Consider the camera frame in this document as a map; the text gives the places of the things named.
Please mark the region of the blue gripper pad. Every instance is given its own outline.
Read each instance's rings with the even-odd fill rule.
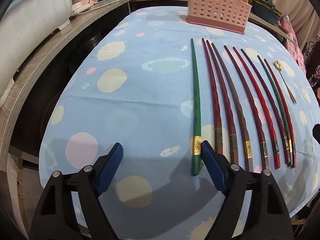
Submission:
[[[228,190],[226,184],[226,173],[223,168],[220,166],[217,158],[223,157],[225,161],[228,160],[222,155],[217,156],[218,154],[214,152],[208,141],[203,141],[201,143],[201,158],[204,161],[209,175],[212,179],[212,182],[218,191],[221,191],[222,194],[225,194]]]
[[[107,191],[116,171],[122,161],[123,147],[121,144],[117,144],[108,154],[108,161],[105,166],[101,169],[98,177],[98,185],[95,188],[95,192],[100,196],[103,192]]]

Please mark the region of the gold decorative spoon handle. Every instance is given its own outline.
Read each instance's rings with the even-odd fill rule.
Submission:
[[[283,82],[284,82],[284,84],[285,84],[285,87],[287,88],[287,90],[288,90],[288,92],[289,92],[289,95],[290,95],[290,98],[291,98],[292,102],[293,102],[294,104],[296,104],[297,101],[296,101],[296,99],[294,98],[292,92],[290,91],[287,83],[285,82],[285,80],[284,80],[284,78],[283,78],[283,76],[282,76],[280,63],[279,63],[278,61],[275,61],[275,62],[274,62],[274,65],[275,65],[276,69],[279,71],[279,73],[280,73],[280,75],[281,75],[281,77],[282,77],[282,80],[283,80]]]
[[[287,86],[286,82],[284,81],[284,78],[283,78],[281,72],[280,72],[280,75],[281,75],[281,77],[282,77],[282,80],[283,80],[283,82],[284,82],[284,84],[285,84],[288,92],[289,92],[289,95],[290,95],[290,98],[291,98],[292,102],[293,102],[294,104],[296,104],[297,101],[296,101],[296,99],[294,98],[294,96],[293,96],[292,92],[290,91],[289,87]]]

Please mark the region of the blue tablecloth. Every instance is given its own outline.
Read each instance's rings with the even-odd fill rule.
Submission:
[[[280,146],[281,168],[274,170],[268,128],[258,96],[237,60],[259,109],[270,169],[291,215],[310,200],[320,185],[317,175],[320,146],[312,137],[313,126],[320,123],[320,109],[307,79],[290,54],[272,35],[254,24],[248,23],[245,35],[240,35],[187,24],[186,14],[184,7],[151,7],[127,16],[76,71],[61,95],[44,135],[39,159],[42,186],[53,171],[77,172],[107,154],[114,143],[123,145],[122,163],[109,190],[100,197],[105,213],[121,239],[201,240],[223,202],[223,195],[213,186],[205,167],[199,176],[190,175],[191,38],[196,42],[202,139],[212,143],[213,131],[211,91],[201,43],[204,37],[215,42],[236,86],[249,130],[256,172],[261,171],[261,160],[252,111],[223,45],[246,50],[272,95],[272,87],[256,55],[260,54],[270,63],[278,60],[282,64],[283,76],[297,100],[294,105],[276,72],[295,131],[297,167],[291,169],[284,164]],[[281,143],[271,105],[262,87],[261,90]],[[224,154],[229,159],[219,84],[218,93]],[[230,101],[236,113],[232,98]],[[239,125],[236,132],[241,142]],[[239,162],[244,167],[242,144],[238,146]],[[249,201],[246,198],[236,234],[244,225]],[[85,225],[76,194],[74,202],[78,221]]]

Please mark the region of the metal screw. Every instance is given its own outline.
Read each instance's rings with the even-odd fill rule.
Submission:
[[[55,171],[54,173],[52,173],[53,177],[58,177],[60,175],[60,171]]]
[[[234,170],[234,171],[239,171],[240,167],[237,164],[232,164],[231,165],[231,169]]]
[[[85,172],[92,171],[92,166],[91,166],[91,165],[85,166],[85,167],[83,168],[83,170],[84,170]]]
[[[271,171],[265,169],[265,170],[263,170],[263,174],[266,175],[266,176],[270,176],[271,175]]]

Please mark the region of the pink plastic basket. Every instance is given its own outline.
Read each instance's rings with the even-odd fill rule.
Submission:
[[[244,34],[248,0],[188,0],[187,22]]]

